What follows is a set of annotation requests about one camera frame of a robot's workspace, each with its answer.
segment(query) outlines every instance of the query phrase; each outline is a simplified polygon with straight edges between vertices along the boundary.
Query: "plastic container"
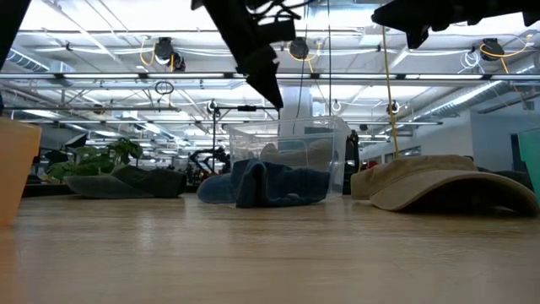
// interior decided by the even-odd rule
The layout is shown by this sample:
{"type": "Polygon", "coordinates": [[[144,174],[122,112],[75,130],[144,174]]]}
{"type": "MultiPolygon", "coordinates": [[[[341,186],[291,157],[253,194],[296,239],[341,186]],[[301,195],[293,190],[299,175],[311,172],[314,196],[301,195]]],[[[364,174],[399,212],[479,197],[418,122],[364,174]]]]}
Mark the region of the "plastic container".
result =
{"type": "Polygon", "coordinates": [[[339,117],[313,117],[228,125],[231,163],[258,158],[293,169],[330,173],[327,198],[343,194],[347,137],[339,117]]]}
{"type": "Polygon", "coordinates": [[[17,215],[40,139],[41,128],[0,117],[0,226],[17,215]]]}
{"type": "Polygon", "coordinates": [[[540,203],[540,128],[519,133],[518,137],[521,159],[525,161],[537,203],[540,203]]]}

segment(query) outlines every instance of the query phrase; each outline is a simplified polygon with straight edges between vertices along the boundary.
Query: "fluorescent light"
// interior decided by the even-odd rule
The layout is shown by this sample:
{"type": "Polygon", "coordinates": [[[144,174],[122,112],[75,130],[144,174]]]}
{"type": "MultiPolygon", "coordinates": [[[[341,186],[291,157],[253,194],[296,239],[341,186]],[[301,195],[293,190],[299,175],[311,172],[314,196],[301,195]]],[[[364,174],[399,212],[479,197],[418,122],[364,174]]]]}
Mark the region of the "fluorescent light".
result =
{"type": "Polygon", "coordinates": [[[150,73],[150,79],[222,79],[222,73],[150,73]]]}
{"type": "Polygon", "coordinates": [[[161,133],[161,129],[158,128],[156,125],[152,124],[152,123],[146,123],[144,125],[144,127],[149,130],[150,132],[154,132],[154,133],[161,133]]]}
{"type": "Polygon", "coordinates": [[[0,73],[0,79],[55,79],[51,73],[0,73]]]}
{"type": "Polygon", "coordinates": [[[298,79],[309,78],[309,74],[297,74],[297,73],[277,73],[276,78],[279,79],[298,79]]]}
{"type": "Polygon", "coordinates": [[[60,121],[60,123],[82,123],[82,124],[99,124],[101,123],[100,121],[81,121],[81,120],[78,120],[78,121],[60,121]]]}
{"type": "MultiPolygon", "coordinates": [[[[321,74],[320,76],[322,79],[329,79],[331,77],[330,74],[321,74]]],[[[395,74],[389,75],[390,79],[395,79],[395,74]]],[[[385,74],[344,74],[344,73],[333,73],[332,79],[386,79],[385,74]]]]}
{"type": "Polygon", "coordinates": [[[429,79],[429,80],[469,80],[469,79],[481,79],[483,75],[445,75],[445,74],[423,74],[420,75],[419,79],[429,79]]]}
{"type": "Polygon", "coordinates": [[[77,130],[79,130],[79,131],[87,131],[85,128],[80,127],[80,126],[78,126],[78,125],[69,124],[69,126],[70,126],[71,128],[77,129],[77,130]]]}
{"type": "Polygon", "coordinates": [[[147,121],[123,121],[123,120],[117,120],[117,121],[105,121],[105,123],[146,123],[147,121]]]}
{"type": "Polygon", "coordinates": [[[382,143],[389,143],[389,141],[387,140],[360,140],[359,143],[382,144],[382,143]]]}
{"type": "Polygon", "coordinates": [[[43,111],[43,110],[24,110],[23,112],[29,113],[32,115],[36,115],[39,117],[45,117],[45,118],[59,118],[62,117],[56,113],[53,113],[51,111],[43,111]]]}
{"type": "Polygon", "coordinates": [[[66,79],[138,79],[135,73],[66,73],[66,79]]]}
{"type": "Polygon", "coordinates": [[[116,137],[118,136],[118,133],[115,132],[109,132],[109,131],[94,131],[95,133],[98,133],[99,135],[107,136],[107,137],[116,137]]]}
{"type": "Polygon", "coordinates": [[[386,135],[358,135],[359,138],[388,138],[386,135]]]}
{"type": "Polygon", "coordinates": [[[144,72],[148,73],[149,71],[144,66],[136,66],[135,68],[142,69],[144,72]]]}
{"type": "Polygon", "coordinates": [[[521,75],[493,75],[492,80],[540,80],[540,75],[521,74],[521,75]]]}

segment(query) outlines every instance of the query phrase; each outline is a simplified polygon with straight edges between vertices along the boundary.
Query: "potted plant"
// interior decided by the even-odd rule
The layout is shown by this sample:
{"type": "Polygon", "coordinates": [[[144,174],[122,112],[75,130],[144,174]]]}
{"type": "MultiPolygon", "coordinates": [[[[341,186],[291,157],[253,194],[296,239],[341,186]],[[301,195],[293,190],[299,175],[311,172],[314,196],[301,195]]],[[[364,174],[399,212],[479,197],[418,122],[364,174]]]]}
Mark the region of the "potted plant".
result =
{"type": "Polygon", "coordinates": [[[129,156],[140,159],[143,148],[127,138],[120,138],[105,149],[81,147],[75,150],[76,159],[51,165],[42,180],[58,183],[65,176],[97,176],[110,174],[116,166],[128,165],[129,156]]]}

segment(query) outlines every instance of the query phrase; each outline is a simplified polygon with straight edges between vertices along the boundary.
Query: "desk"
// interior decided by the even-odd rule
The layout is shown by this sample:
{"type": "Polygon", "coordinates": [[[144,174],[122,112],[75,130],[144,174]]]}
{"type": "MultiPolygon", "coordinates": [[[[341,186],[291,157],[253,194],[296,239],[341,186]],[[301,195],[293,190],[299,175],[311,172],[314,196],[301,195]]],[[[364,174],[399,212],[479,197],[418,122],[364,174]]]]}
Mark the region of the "desk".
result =
{"type": "Polygon", "coordinates": [[[27,198],[0,303],[538,303],[540,220],[27,198]]]}

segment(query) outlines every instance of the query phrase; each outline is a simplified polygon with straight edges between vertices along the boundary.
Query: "clear plastic bin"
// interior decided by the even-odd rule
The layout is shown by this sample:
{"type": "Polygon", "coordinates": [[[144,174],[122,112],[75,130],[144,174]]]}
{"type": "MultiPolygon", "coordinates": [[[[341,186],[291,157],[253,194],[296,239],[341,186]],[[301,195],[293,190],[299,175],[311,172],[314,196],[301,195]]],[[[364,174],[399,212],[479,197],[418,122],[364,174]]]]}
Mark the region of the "clear plastic bin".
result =
{"type": "Polygon", "coordinates": [[[330,173],[327,198],[343,193],[347,137],[351,130],[339,117],[313,117],[231,124],[231,163],[258,158],[293,169],[330,173]]]}
{"type": "Polygon", "coordinates": [[[518,137],[521,159],[525,161],[537,203],[540,203],[540,128],[519,133],[518,137]]]}

